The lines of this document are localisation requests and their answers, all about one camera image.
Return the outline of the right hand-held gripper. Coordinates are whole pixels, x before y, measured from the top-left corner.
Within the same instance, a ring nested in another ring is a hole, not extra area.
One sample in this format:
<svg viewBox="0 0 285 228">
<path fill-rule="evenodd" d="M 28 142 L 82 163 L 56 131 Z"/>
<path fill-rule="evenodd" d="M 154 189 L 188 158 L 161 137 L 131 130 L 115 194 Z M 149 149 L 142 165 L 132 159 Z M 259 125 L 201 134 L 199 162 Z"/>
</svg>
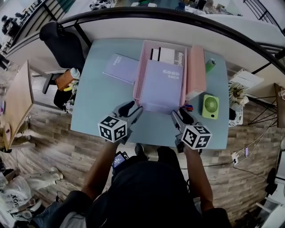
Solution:
<svg viewBox="0 0 285 228">
<path fill-rule="evenodd" d="M 181 131 L 175 139 L 177 152 L 183 153 L 184 147 L 187 146 L 201 153 L 202 149 L 207 148 L 212 134 L 206 126 L 197 125 L 198 120 L 184 108 L 180 108 L 179 113 L 181 116 L 174 110 L 171 112 L 173 124 Z"/>
</svg>

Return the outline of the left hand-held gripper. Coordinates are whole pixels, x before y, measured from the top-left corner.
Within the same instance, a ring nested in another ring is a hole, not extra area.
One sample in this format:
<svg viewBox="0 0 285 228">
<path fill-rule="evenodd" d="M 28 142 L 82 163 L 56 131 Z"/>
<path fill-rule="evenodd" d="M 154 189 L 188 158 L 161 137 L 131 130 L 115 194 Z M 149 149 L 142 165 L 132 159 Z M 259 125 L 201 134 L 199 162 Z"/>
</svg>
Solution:
<svg viewBox="0 0 285 228">
<path fill-rule="evenodd" d="M 126 143 L 132 133 L 131 125 L 135 124 L 143 113 L 143 107 L 140 106 L 128 116 L 134 104 L 135 101 L 130 101 L 115 107 L 113 115 L 106 116 L 98 123 L 99 136 L 112 143 Z"/>
</svg>

